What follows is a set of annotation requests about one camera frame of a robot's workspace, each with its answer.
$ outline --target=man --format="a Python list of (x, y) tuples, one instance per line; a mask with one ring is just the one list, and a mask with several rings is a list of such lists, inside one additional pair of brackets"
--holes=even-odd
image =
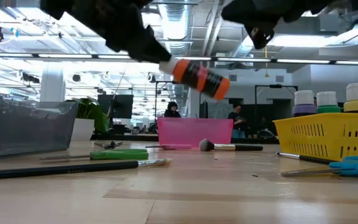
[(178, 105), (175, 102), (169, 102), (167, 110), (165, 110), (164, 118), (180, 118), (177, 112)]
[(228, 119), (232, 119), (234, 122), (232, 138), (246, 138), (245, 128), (246, 120), (240, 116), (241, 105), (233, 105), (234, 111), (229, 113)]

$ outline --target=green leaves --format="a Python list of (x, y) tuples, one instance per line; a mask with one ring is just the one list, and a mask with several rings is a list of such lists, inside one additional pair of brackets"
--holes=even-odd
[(79, 119), (93, 119), (94, 128), (101, 133), (106, 133), (109, 128), (109, 119), (105, 113), (103, 113), (99, 103), (92, 98), (73, 98), (67, 100), (70, 102), (77, 102), (78, 108), (76, 118)]

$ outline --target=table surface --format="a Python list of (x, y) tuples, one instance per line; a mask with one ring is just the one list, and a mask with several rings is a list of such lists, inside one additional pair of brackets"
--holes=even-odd
[[(156, 142), (125, 142), (144, 148)], [(0, 223), (338, 223), (358, 224), (358, 179), (332, 174), (280, 176), (320, 166), (262, 152), (159, 151), (170, 167), (138, 168), (0, 180)], [(67, 152), (0, 159), (0, 169), (89, 164), (88, 159), (39, 160), (100, 149), (73, 142)]]

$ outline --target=computer monitor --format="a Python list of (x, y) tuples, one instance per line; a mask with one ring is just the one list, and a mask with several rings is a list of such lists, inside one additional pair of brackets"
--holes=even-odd
[(134, 103), (134, 95), (98, 95), (98, 102), (102, 111), (108, 113), (109, 108), (112, 107), (113, 113), (111, 118), (132, 118), (132, 105)]

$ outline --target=blue tool handle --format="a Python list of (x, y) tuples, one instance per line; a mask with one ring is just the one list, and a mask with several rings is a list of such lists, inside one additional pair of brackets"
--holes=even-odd
[(338, 172), (340, 175), (358, 176), (358, 156), (349, 156), (342, 162), (332, 162), (329, 164), (332, 169), (342, 169)]

